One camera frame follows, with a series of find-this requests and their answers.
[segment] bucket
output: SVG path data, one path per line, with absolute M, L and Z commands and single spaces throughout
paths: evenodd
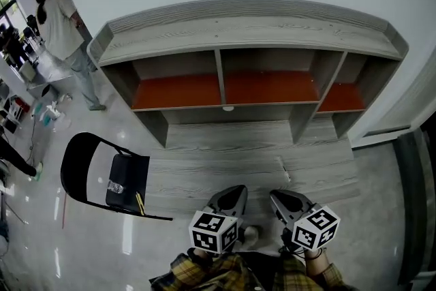
M 53 101 L 57 101 L 58 96 L 59 96 L 59 92 L 52 85 L 48 84 L 42 90 L 42 93 L 41 93 L 41 102 L 45 106 L 48 106 Z

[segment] white cube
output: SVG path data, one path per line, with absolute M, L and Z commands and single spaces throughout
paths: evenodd
M 220 254 L 238 238 L 238 218 L 197 211 L 189 225 L 191 245 Z
M 336 236 L 341 219 L 327 206 L 299 219 L 294 224 L 292 242 L 315 251 L 323 247 Z

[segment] gray pants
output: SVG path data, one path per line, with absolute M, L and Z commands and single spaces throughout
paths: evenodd
M 88 108 L 100 105 L 100 101 L 95 95 L 93 80 L 90 71 L 95 68 L 94 64 L 88 57 L 85 47 L 82 45 L 73 54 L 65 60 L 65 63 L 71 68 L 80 91 Z

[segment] wooden shelf unit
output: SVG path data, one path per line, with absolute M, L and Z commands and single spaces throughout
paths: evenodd
M 318 115 L 342 137 L 407 50 L 380 18 L 293 0 L 147 10 L 106 23 L 88 47 L 163 147 L 171 124 L 243 121 L 289 121 L 298 142 Z

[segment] window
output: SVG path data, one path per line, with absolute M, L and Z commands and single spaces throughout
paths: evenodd
M 25 17 L 22 15 L 16 0 L 0 0 L 0 24 L 6 27 L 13 26 L 21 33 L 27 27 Z

